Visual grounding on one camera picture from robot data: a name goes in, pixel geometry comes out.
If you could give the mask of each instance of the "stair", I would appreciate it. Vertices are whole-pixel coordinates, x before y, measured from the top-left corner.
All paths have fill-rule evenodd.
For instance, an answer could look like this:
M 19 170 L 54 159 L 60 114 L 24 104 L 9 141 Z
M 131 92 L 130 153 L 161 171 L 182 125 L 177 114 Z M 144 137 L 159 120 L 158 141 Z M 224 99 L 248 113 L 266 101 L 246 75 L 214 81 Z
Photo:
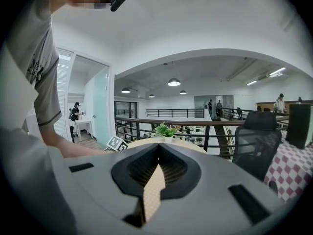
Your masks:
M 217 136 L 218 135 L 226 135 L 223 126 L 217 125 L 217 126 L 214 126 L 214 129 L 215 129 Z M 217 140 L 219 142 L 219 145 L 228 145 L 226 137 L 217 137 Z M 230 155 L 228 148 L 220 148 L 220 150 L 221 150 L 221 152 L 220 152 L 221 155 Z

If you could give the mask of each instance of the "red and white checkered cloth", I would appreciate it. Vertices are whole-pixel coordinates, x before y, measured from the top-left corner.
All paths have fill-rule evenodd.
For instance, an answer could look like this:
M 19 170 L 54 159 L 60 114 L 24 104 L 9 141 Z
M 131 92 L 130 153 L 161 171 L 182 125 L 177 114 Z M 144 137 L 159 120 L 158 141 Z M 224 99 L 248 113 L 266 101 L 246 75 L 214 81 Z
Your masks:
M 275 181 L 278 196 L 288 201 L 300 195 L 313 176 L 313 145 L 300 150 L 283 139 L 268 169 L 264 183 Z

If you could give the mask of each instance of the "flower pot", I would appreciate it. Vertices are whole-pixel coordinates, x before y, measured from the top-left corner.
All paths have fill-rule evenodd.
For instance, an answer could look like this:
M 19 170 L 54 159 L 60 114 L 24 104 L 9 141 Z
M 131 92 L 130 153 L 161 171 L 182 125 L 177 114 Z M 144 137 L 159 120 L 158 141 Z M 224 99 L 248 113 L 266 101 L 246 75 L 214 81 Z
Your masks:
M 170 137 L 170 138 L 164 137 L 164 138 L 165 138 L 166 143 L 172 143 L 173 137 Z

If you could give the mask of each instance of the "desk leg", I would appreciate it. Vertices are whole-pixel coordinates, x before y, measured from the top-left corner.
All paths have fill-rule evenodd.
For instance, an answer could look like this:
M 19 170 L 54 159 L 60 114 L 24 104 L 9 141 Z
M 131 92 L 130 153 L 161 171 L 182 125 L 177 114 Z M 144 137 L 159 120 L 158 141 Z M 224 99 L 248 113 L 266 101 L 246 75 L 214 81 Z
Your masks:
M 77 124 L 77 132 L 78 132 L 79 140 L 82 141 L 82 136 L 80 135 L 80 127 L 79 127 L 79 124 Z
M 93 139 L 93 132 L 92 132 L 91 122 L 89 123 L 89 128 L 90 128 L 90 135 L 91 135 L 91 138 Z

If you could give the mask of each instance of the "chair headrest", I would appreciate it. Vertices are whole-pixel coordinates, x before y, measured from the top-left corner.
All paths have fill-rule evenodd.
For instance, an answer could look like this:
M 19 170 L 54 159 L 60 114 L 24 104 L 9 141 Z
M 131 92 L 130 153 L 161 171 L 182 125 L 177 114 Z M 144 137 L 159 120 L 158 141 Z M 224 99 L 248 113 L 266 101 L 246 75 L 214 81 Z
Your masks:
M 249 112 L 244 127 L 246 129 L 274 131 L 277 128 L 276 116 L 272 112 Z

